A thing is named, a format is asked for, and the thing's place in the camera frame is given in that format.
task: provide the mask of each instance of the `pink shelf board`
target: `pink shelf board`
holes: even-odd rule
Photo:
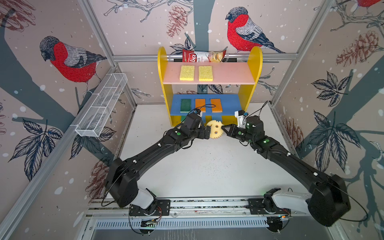
[[[193,81],[180,81],[182,65],[195,66]],[[212,66],[213,81],[199,81],[199,66]],[[255,84],[248,63],[183,63],[169,62],[163,84]]]

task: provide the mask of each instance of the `wire mesh basket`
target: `wire mesh basket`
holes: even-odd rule
[[[125,84],[127,84],[127,76],[124,73],[112,73],[110,75],[91,107],[78,124],[75,130],[77,134],[82,137],[100,136]]]

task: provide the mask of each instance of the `yellow foam gear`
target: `yellow foam gear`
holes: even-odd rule
[[[223,135],[224,130],[221,129],[221,126],[223,126],[220,121],[211,120],[207,123],[207,126],[211,127],[211,133],[209,135],[210,138],[219,138],[221,135]]]

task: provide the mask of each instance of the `yellow shelf side panel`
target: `yellow shelf side panel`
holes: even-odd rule
[[[253,47],[248,57],[248,67],[251,71],[253,80],[255,81],[254,85],[241,85],[239,89],[239,100],[241,108],[244,111],[247,111],[249,102],[251,101],[252,95],[255,91],[257,82],[262,73],[263,67],[263,53],[262,49],[259,47]]]
[[[160,47],[159,52],[157,53],[157,68],[159,70],[159,78],[160,78],[161,88],[163,90],[164,100],[166,102],[170,124],[172,127],[174,127],[181,122],[181,116],[171,116],[170,115],[170,110],[172,107],[172,100],[173,100],[172,85],[171,84],[163,84],[163,79],[164,79],[164,76],[166,74],[167,65],[168,65],[168,60],[167,60],[166,49],[164,47]]]

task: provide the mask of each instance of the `bullfinch illustration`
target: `bullfinch illustration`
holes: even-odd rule
[[[346,1],[343,1],[340,3],[343,4],[343,3],[346,3],[346,2],[349,2],[351,0],[346,0]],[[365,7],[367,8],[367,13],[365,15],[368,15],[368,14],[372,14],[371,12],[369,12],[369,7],[378,3],[379,1],[381,0],[355,0],[355,2],[357,2],[357,6],[356,6],[356,9],[352,12],[352,15],[354,15],[355,11],[359,8],[359,7]]]
[[[232,8],[225,19],[228,20],[228,41],[237,49],[237,52],[251,51],[253,47],[258,46],[284,53],[277,49],[265,36],[263,30],[252,22],[244,7]]]
[[[98,64],[107,59],[100,54],[88,52],[84,48],[72,47],[60,42],[53,36],[45,37],[41,41],[40,51],[44,61],[49,59],[65,78],[76,83],[87,83],[83,96],[85,93],[91,93],[88,90],[88,80],[96,75]]]

